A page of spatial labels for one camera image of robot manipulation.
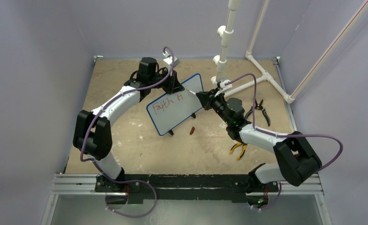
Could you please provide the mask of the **blue framed whiteboard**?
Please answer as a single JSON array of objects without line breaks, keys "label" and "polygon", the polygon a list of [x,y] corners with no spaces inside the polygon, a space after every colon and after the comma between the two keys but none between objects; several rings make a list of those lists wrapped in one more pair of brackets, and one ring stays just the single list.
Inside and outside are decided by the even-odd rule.
[{"label": "blue framed whiteboard", "polygon": [[182,82],[184,91],[163,94],[146,106],[148,115],[160,136],[173,134],[175,127],[192,117],[201,108],[201,103],[192,92],[203,91],[201,74],[197,73]]}]

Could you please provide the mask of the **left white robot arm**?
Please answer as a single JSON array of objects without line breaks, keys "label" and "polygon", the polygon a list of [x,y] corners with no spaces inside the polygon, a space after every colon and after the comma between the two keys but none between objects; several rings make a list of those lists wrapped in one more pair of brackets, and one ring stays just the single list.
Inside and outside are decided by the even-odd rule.
[{"label": "left white robot arm", "polygon": [[152,89],[163,89],[167,94],[185,88],[170,67],[159,67],[156,59],[143,57],[122,88],[106,103],[92,111],[82,110],[77,115],[73,146],[80,150],[82,162],[92,162],[107,179],[107,186],[114,192],[125,185],[124,169],[111,152],[112,126],[131,107],[140,103]]}]

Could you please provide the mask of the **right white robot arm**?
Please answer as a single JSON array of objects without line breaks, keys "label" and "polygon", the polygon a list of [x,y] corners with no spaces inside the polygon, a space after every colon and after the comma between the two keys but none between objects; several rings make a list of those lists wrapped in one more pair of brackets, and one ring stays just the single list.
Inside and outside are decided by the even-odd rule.
[{"label": "right white robot arm", "polygon": [[259,191],[275,181],[286,181],[298,187],[322,168],[321,160],[302,133],[277,133],[255,126],[245,118],[240,99],[225,100],[223,94],[216,92],[201,91],[195,95],[205,110],[214,110],[227,124],[226,131],[232,140],[258,146],[276,157],[276,163],[261,164],[250,171],[248,184],[251,189]]}]

